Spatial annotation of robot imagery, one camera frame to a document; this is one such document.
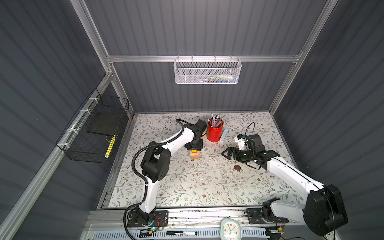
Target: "black wire basket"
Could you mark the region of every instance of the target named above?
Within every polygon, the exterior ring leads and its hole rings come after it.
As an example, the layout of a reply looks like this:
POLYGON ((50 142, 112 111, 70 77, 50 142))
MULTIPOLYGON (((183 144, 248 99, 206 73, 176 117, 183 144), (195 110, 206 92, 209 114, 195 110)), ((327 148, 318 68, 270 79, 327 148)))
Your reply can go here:
POLYGON ((65 130, 59 138, 70 131, 66 142, 57 142, 56 145, 74 161, 113 161, 129 122, 128 99, 98 95, 87 110, 81 111, 78 123, 71 130, 65 130))

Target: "floral tablecloth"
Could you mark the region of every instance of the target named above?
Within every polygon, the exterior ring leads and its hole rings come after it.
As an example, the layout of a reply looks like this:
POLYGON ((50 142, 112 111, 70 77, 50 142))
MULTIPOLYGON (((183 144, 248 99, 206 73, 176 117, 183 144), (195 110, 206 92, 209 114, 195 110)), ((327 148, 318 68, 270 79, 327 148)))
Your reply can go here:
MULTIPOLYGON (((127 207, 141 199, 143 181, 131 169, 133 155, 151 141, 164 140, 180 129, 176 119, 192 124, 198 119, 208 121, 208 113, 139 114, 129 141, 124 162, 113 190, 109 207, 127 207)), ((270 113, 222 113, 229 134, 224 143, 213 143, 204 137, 200 159, 192 160, 189 151, 182 147, 170 160, 167 176, 161 181, 157 193, 157 206, 223 206, 255 205, 280 197, 292 202, 303 199, 284 181, 265 171, 255 170, 245 164, 221 156, 227 147, 237 147, 234 137, 244 134, 246 127, 255 122, 254 133, 261 136, 266 149, 278 152, 291 165, 292 160, 276 129, 270 113), (234 170, 235 164, 241 171, 234 170)), ((253 125, 247 130, 251 134, 253 125)), ((142 155, 136 168, 141 172, 142 155)))

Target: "white mesh basket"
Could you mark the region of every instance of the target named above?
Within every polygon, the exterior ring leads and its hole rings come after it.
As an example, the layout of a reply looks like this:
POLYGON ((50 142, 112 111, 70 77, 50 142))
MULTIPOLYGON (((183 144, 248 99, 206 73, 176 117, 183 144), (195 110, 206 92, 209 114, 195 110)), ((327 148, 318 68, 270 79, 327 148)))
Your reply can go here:
POLYGON ((175 58, 175 82, 177 84, 236 84, 241 61, 239 58, 223 60, 180 61, 175 58))

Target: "alarm clock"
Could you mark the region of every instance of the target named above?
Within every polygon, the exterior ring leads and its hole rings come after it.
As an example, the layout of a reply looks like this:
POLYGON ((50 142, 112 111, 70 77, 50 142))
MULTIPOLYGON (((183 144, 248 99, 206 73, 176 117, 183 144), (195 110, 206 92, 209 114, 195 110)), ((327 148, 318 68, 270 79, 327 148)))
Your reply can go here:
POLYGON ((241 240, 240 224, 233 219, 224 218, 220 226, 221 240, 241 240))

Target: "pen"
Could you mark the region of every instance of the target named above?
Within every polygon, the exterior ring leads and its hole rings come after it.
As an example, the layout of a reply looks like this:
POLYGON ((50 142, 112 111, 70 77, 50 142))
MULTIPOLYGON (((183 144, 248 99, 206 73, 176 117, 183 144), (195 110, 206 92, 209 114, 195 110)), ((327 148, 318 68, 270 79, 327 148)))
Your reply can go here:
POLYGON ((196 236, 197 232, 194 232, 194 231, 167 231, 167 235, 196 236))

